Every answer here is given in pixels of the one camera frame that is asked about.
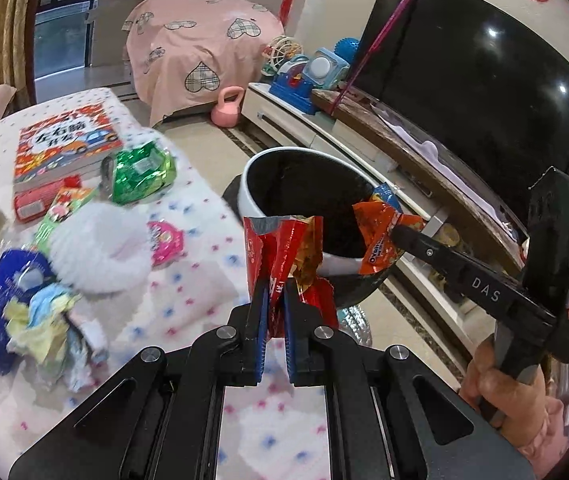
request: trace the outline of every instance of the tv screen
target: tv screen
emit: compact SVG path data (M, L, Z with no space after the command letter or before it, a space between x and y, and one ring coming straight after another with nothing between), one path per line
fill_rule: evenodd
M360 62L400 0L377 0ZM441 142L524 224L529 187L569 173L569 62L483 0L413 0L354 85Z

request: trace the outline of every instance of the pink string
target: pink string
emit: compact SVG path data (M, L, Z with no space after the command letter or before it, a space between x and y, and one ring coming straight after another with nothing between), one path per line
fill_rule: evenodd
M371 44L369 50L367 51L367 53L362 58L362 61L360 61L360 64L356 67L355 71L353 72L353 75L349 78L349 81L347 81L346 87L344 87L344 89L340 92L337 99L335 101L333 101L333 104L331 105L331 108L329 110L330 115L333 115L333 112L338 107L338 105L341 103L341 101L344 98L344 95L347 93L348 89L351 88L351 86L353 85L353 82L356 80L357 76L359 76L360 72L362 72L364 65L366 65L366 63L371 58L373 53L379 49L379 46L382 44L382 41L384 41L384 38L387 37L387 34L389 33L389 31L391 30L393 25L395 25L395 22L397 22L397 19L400 17L402 12L404 12L404 10L407 8L407 6L408 6L408 4L410 4L410 2L411 2L411 0L401 0L399 5L395 8L395 10L393 11L393 14L391 14L391 17L389 18L389 21L382 28L382 30L379 32L378 37L375 38L375 41Z

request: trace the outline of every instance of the floor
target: floor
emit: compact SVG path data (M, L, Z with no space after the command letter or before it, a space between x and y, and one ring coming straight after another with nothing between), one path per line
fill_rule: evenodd
M36 82L39 102L99 86L111 88L143 126L149 125L149 107L138 99L128 70L121 66L76 69ZM186 153L220 195L251 156L274 145L260 130L218 128L206 115L168 120L157 128ZM452 388L459 387L466 363L398 282L387 280L360 306L371 325L375 348L403 344Z

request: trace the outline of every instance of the polka dot tablecloth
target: polka dot tablecloth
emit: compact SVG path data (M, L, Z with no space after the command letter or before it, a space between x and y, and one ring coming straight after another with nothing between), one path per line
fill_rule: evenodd
M108 89L66 96L0 121L0 208L13 218L12 173L21 128L82 105L103 102L127 147L154 139L177 160L178 179L135 208L149 220L165 219L185 233L185 253L154 270L144 286L91 298L110 341L110 358L96 387L145 346L172 351L226 323L248 301L244 237L231 210L162 134L143 129ZM33 227L19 233L27 238ZM91 391L71 394L60 381L42 384L29 360L0 378L0 477ZM270 341L264 380L256 388L228 388L218 453L218 478L323 480L330 478L323 388L293 388L282 340Z

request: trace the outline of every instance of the red snack wrapper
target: red snack wrapper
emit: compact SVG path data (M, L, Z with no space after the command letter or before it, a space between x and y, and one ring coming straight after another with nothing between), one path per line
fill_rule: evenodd
M30 222L44 216L63 187L82 187L80 176L68 176L16 195L13 199L16 219L20 222Z
M322 218L245 218L244 228L250 293L258 278L269 278L270 336L284 337L284 313L278 300L290 276L296 278L302 300L318 307L323 316L326 312L327 324L335 319L330 326L336 328L333 288L328 282L315 287L319 281L315 270L322 261Z
M299 298L304 303L317 307L327 326L334 330L340 330L340 322L337 320L337 312L335 310L335 301L333 301L333 285L328 280L316 277L312 285L299 294Z
M404 254L391 241L396 225L408 225L416 231L424 229L421 216L403 214L383 202L360 202L353 206L360 232L367 244L360 274L374 274L392 266Z

